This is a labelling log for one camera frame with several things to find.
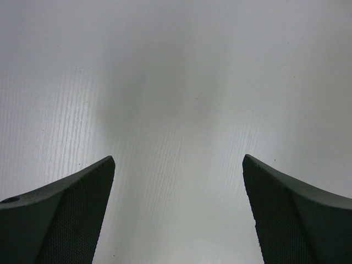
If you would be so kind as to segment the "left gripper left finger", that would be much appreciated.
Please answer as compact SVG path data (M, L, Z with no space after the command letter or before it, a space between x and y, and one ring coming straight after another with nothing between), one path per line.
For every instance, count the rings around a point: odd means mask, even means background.
M1 263L92 263L114 171L107 156L1 201Z

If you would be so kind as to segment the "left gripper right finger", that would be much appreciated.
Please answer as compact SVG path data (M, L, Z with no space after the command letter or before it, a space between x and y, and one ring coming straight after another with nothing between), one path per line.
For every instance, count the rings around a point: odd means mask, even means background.
M351 263L351 199L245 155L243 178L264 263Z

